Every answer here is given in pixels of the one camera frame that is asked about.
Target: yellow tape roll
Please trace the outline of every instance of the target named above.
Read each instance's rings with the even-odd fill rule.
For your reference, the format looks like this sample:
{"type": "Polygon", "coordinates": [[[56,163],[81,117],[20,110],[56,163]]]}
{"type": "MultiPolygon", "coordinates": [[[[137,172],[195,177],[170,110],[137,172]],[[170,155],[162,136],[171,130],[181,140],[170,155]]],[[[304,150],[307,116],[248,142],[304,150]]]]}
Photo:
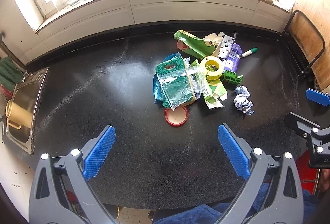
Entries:
{"type": "Polygon", "coordinates": [[[214,56],[208,56],[208,57],[203,58],[203,60],[201,62],[201,66],[206,75],[206,78],[209,80],[219,79],[220,76],[222,75],[223,67],[224,67],[222,61],[214,56]],[[217,67],[217,70],[214,72],[208,70],[206,68],[206,66],[208,66],[208,65],[214,65],[215,67],[217,67]]]}

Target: white marker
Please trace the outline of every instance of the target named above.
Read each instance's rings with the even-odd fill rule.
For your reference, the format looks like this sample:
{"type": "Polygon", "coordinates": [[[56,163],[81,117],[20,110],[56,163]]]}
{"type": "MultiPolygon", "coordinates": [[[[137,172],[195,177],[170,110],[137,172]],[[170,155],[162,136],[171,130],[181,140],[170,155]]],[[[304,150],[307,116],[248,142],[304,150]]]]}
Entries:
{"type": "Polygon", "coordinates": [[[252,48],[251,50],[249,50],[249,51],[246,51],[245,53],[243,53],[241,56],[242,56],[242,57],[246,57],[246,56],[249,56],[250,54],[252,54],[252,53],[256,52],[257,50],[258,50],[258,48],[257,48],[257,47],[255,47],[255,48],[252,48]]]}

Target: stainless steel sink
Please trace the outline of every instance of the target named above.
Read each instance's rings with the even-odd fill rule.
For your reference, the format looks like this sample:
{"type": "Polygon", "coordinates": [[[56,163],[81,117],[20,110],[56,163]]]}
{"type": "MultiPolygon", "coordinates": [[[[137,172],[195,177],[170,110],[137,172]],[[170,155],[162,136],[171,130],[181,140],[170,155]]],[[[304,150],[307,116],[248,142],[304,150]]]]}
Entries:
{"type": "Polygon", "coordinates": [[[33,155],[33,133],[40,103],[40,93],[43,89],[48,69],[45,68],[35,72],[27,77],[24,82],[17,84],[14,89],[12,101],[33,114],[31,128],[22,125],[20,129],[16,129],[8,124],[6,125],[6,136],[31,155],[33,155]]]}

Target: jar lid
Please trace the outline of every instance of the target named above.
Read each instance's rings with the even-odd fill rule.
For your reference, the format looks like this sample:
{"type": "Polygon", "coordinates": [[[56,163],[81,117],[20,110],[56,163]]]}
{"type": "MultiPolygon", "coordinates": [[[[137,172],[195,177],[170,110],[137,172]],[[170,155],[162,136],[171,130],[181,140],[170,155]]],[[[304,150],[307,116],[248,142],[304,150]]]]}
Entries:
{"type": "Polygon", "coordinates": [[[172,126],[181,126],[188,119],[188,109],[185,106],[177,107],[173,110],[165,109],[165,119],[172,126]]]}

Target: white label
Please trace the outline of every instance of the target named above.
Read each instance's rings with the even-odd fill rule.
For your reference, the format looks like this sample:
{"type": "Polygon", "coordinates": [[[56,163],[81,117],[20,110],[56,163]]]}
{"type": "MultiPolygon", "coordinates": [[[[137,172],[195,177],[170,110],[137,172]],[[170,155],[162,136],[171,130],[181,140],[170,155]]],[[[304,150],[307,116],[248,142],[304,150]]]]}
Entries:
{"type": "Polygon", "coordinates": [[[210,93],[209,93],[209,91],[208,91],[207,88],[204,88],[204,89],[203,89],[203,94],[204,94],[205,97],[207,97],[207,96],[210,95],[210,93]]]}

